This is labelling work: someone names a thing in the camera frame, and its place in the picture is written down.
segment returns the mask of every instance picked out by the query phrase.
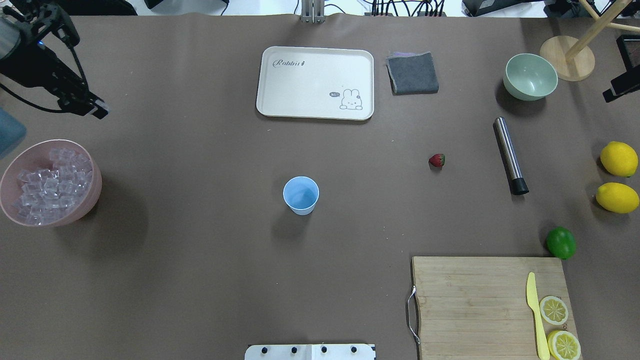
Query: gray napkin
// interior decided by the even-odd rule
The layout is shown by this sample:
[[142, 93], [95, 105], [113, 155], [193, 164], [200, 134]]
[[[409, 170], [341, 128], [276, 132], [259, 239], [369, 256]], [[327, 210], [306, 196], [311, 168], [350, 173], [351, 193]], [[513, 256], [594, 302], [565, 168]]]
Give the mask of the gray napkin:
[[394, 94], [433, 94], [440, 85], [433, 67], [431, 52], [423, 54], [395, 53], [387, 58]]

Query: cutting board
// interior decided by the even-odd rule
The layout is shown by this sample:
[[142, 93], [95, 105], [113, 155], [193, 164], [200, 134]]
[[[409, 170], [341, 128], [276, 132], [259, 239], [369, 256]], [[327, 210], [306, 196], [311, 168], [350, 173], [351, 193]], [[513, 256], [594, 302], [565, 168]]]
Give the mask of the cutting board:
[[[421, 360], [537, 360], [529, 272], [538, 301], [553, 295], [565, 302], [565, 329], [580, 340], [560, 259], [415, 256], [412, 266]], [[543, 323], [545, 334], [563, 330]]]

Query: wooden pole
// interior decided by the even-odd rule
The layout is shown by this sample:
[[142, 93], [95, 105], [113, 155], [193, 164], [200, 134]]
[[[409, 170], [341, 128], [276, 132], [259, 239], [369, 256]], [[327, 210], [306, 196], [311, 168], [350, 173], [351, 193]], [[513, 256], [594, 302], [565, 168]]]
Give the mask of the wooden pole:
[[[594, 20], [598, 20], [600, 18], [600, 16], [596, 13], [596, 11], [591, 7], [591, 5], [589, 5], [589, 3], [587, 3], [587, 0], [580, 0], [580, 4], [582, 4], [582, 7], [587, 10], [587, 12], [589, 13], [589, 15], [591, 15], [591, 17]], [[631, 26], [631, 25], [623, 25], [623, 24], [616, 24], [615, 22], [610, 22], [607, 24], [608, 28], [614, 28], [614, 29], [619, 29], [619, 30], [627, 30], [627, 31], [635, 31], [637, 33], [640, 33], [640, 28], [638, 28], [637, 26]]]
[[604, 28], [607, 27], [608, 23], [610, 23], [613, 19], [615, 19], [618, 14], [624, 10], [631, 0], [616, 0], [613, 5], [602, 15], [596, 22], [591, 25], [591, 27], [587, 30], [587, 32], [575, 43], [571, 46], [571, 49], [567, 51], [565, 54], [565, 59], [567, 62], [572, 61], [573, 58], [578, 55], [592, 40], [601, 32]]

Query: bunny cartoon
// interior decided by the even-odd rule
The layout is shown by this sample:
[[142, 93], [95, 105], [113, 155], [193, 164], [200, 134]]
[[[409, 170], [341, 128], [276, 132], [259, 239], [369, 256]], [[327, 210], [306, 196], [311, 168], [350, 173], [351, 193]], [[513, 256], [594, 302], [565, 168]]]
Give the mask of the bunny cartoon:
[[340, 109], [362, 110], [362, 99], [358, 89], [345, 89], [342, 93], [342, 105]]

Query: green lime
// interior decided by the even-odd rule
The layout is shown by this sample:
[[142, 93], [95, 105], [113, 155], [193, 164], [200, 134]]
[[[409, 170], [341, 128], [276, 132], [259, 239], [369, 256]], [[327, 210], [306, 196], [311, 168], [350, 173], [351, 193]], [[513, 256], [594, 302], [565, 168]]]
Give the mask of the green lime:
[[575, 238], [571, 231], [558, 226], [547, 234], [547, 248], [555, 257], [568, 259], [575, 254]]

